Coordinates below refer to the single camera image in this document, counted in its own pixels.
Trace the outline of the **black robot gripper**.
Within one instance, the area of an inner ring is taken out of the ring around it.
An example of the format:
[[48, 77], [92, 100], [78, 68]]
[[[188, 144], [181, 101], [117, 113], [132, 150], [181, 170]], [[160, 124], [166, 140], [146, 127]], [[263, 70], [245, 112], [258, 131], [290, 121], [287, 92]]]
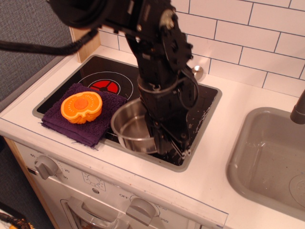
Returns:
[[162, 89], [137, 79], [141, 100], [148, 114], [145, 121], [157, 153], [175, 151], [182, 155], [190, 143], [187, 116], [199, 99], [198, 83], [193, 76], [177, 78], [170, 87]]

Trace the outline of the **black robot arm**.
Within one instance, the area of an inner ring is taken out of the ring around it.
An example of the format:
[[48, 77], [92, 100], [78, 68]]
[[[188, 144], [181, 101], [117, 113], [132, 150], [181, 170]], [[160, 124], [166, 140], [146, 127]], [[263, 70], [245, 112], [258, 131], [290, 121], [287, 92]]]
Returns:
[[51, 0], [66, 25], [77, 29], [111, 27], [123, 32], [136, 57], [140, 98], [156, 151], [184, 155], [190, 134], [187, 115], [199, 97], [198, 83], [187, 62], [192, 45], [168, 0]]

